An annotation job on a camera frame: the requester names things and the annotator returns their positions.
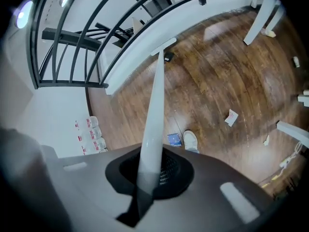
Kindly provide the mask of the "black metal railing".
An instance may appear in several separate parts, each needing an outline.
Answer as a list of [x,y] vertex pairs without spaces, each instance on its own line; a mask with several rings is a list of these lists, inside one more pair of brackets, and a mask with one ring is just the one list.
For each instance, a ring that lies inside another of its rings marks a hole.
[[[43,35],[47,35],[48,40],[52,40],[53,44],[48,50],[46,56],[44,57],[41,65],[38,64],[38,54],[37,54],[37,41],[39,34],[39,24],[43,12],[43,8],[45,6],[47,0],[34,0],[33,5],[29,12],[29,17],[32,18],[32,22],[29,24],[27,28],[27,37],[28,37],[28,45],[27,45],[27,60],[30,77],[32,79],[33,85],[35,89],[40,87],[93,87],[93,88],[107,88],[109,85],[105,82],[109,73],[114,68],[120,57],[126,52],[126,50],[131,46],[131,44],[146,30],[148,29],[154,22],[158,19],[162,18],[164,15],[169,13],[170,11],[184,5],[193,0],[181,0],[174,5],[170,5],[166,9],[162,10],[154,17],[150,19],[146,24],[144,24],[141,29],[135,34],[128,34],[125,38],[122,35],[118,34],[117,31],[121,29],[121,24],[128,19],[128,17],[139,7],[143,6],[143,4],[147,0],[139,0],[135,4],[133,4],[130,9],[123,14],[123,16],[119,19],[116,25],[109,29],[107,27],[102,27],[97,29],[97,31],[102,31],[103,41],[100,42],[99,38],[91,38],[90,32],[94,32],[94,29],[90,28],[91,23],[94,21],[95,17],[98,15],[100,10],[106,5],[109,0],[102,0],[97,8],[93,11],[90,16],[90,19],[86,23],[84,29],[82,31],[77,32],[68,32],[64,31],[63,25],[67,14],[72,6],[72,3],[75,0],[70,0],[69,3],[64,8],[62,12],[61,18],[59,20],[58,26],[56,29],[46,29],[43,31]],[[198,0],[200,5],[206,5],[209,3],[209,0]],[[116,55],[116,57],[112,60],[111,64],[108,66],[107,70],[103,72],[103,74],[98,74],[98,81],[91,82],[90,78],[94,70],[98,70],[98,59],[100,54],[105,49],[107,43],[111,39],[111,37],[117,37],[119,40],[125,42],[123,48]],[[59,80],[58,74],[60,71],[60,67],[62,64],[61,59],[57,59],[57,47],[58,44],[65,44],[66,46],[74,46],[75,52],[71,64],[70,69],[70,77],[68,80]],[[81,48],[86,49],[87,51],[95,52],[94,60],[91,66],[84,68],[84,80],[78,81],[74,80],[74,70],[77,61],[77,57],[79,54],[79,50]]]

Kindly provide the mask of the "person's left shoe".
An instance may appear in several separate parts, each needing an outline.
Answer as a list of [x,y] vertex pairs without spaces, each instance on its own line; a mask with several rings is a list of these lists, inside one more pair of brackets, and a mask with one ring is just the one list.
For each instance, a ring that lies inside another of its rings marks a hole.
[[183,133],[183,141],[185,150],[199,154],[197,137],[192,131],[186,130]]

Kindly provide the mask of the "three water jugs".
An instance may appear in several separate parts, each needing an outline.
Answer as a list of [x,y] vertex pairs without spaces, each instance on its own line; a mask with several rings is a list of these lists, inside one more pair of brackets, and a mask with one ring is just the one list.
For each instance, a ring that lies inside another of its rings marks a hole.
[[84,155],[97,154],[106,151],[106,143],[102,137],[82,143],[82,152]]

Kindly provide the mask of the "yellow black hazard tape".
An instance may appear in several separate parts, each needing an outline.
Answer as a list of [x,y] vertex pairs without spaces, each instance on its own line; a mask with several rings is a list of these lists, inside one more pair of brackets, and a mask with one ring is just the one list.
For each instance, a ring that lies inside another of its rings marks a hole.
[[260,186],[263,189],[266,188],[267,186],[277,186],[280,182],[280,177],[281,176],[279,174],[271,176],[269,179],[265,180],[264,182],[261,182]]

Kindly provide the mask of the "blue packet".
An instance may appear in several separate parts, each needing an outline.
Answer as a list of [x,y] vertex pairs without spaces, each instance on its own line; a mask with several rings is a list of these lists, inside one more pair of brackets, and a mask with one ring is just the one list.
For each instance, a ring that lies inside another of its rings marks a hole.
[[167,135],[169,144],[171,146],[180,147],[182,146],[181,139],[177,133]]

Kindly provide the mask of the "white broom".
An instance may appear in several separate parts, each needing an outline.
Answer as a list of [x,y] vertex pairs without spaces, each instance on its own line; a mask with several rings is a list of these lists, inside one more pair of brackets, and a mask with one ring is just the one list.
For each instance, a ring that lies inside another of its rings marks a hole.
[[142,218],[153,202],[154,189],[159,185],[164,131],[164,50],[177,41],[169,39],[151,55],[158,54],[153,88],[148,107],[137,173],[137,208]]

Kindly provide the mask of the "white table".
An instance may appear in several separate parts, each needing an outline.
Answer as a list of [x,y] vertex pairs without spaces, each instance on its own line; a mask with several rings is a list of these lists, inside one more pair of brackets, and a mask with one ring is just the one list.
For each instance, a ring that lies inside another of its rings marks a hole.
[[[247,35],[244,38],[244,42],[246,45],[250,45],[256,36],[261,32],[263,26],[267,22],[268,18],[270,17],[275,5],[280,0],[263,0],[258,15],[256,16],[250,30],[248,31]],[[258,0],[252,0],[251,7],[256,8]],[[279,4],[279,7],[273,16],[272,20],[265,28],[266,30],[273,31],[274,27],[280,21],[282,16],[285,13],[285,7],[282,4]],[[279,121],[276,124],[276,127],[281,132],[297,139],[302,145],[309,149],[309,132],[303,130],[299,127],[293,126],[291,124],[285,123],[283,121]]]

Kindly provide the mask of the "white paper scrap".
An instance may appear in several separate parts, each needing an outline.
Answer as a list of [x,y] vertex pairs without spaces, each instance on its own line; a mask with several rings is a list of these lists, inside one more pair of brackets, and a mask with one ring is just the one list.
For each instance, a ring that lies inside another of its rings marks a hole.
[[225,119],[225,123],[227,123],[228,126],[232,127],[235,121],[237,120],[238,116],[239,115],[235,111],[230,109],[228,117]]

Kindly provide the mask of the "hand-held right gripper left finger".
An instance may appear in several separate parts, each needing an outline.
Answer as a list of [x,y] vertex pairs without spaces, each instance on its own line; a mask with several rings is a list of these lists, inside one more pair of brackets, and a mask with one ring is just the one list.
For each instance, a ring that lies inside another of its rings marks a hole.
[[69,216],[72,232],[135,232],[116,219],[127,210],[131,197],[117,193],[105,176],[107,165],[127,152],[118,149],[58,158],[52,147],[42,147],[48,175]]

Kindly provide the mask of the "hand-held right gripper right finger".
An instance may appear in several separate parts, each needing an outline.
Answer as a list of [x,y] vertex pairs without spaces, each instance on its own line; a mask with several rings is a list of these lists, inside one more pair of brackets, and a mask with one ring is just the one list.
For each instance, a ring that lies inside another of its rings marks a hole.
[[178,197],[154,201],[140,221],[141,232],[237,232],[244,218],[260,218],[273,202],[256,183],[225,162],[177,147],[194,178]]

